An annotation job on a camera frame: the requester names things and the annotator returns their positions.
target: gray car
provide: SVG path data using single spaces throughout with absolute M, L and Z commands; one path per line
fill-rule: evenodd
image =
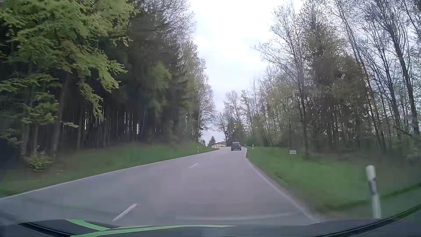
M 238 150 L 241 151 L 241 145 L 239 142 L 233 142 L 231 143 L 231 150 Z

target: road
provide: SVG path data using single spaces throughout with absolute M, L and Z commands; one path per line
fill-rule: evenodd
M 96 175 L 0 199 L 0 210 L 21 221 L 83 219 L 121 226 L 317 222 L 245 153 L 221 148 Z

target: grass verge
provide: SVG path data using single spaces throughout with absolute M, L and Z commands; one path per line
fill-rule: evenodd
M 48 170 L 34 172 L 29 168 L 6 170 L 0 180 L 0 196 L 39 189 L 79 178 L 120 170 L 137 165 L 179 158 L 216 150 L 195 142 L 169 144 L 126 144 L 109 148 L 88 149 L 58 156 Z
M 290 155 L 288 149 L 255 147 L 247 157 L 269 177 L 309 207 L 327 216 L 371 217 L 371 199 L 365 167 L 376 167 L 383 216 L 391 216 L 420 203 L 419 167 L 403 162 L 332 157 L 317 161 Z

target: shrub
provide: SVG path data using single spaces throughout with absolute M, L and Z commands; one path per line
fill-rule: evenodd
M 41 172 L 48 168 L 53 163 L 44 151 L 36 152 L 35 155 L 28 158 L 29 167 L 36 172 Z

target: road delineator post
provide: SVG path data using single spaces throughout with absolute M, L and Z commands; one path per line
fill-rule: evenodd
M 368 185 L 371 192 L 371 205 L 373 209 L 373 218 L 381 219 L 380 197 L 377 190 L 376 170 L 373 165 L 365 168 Z

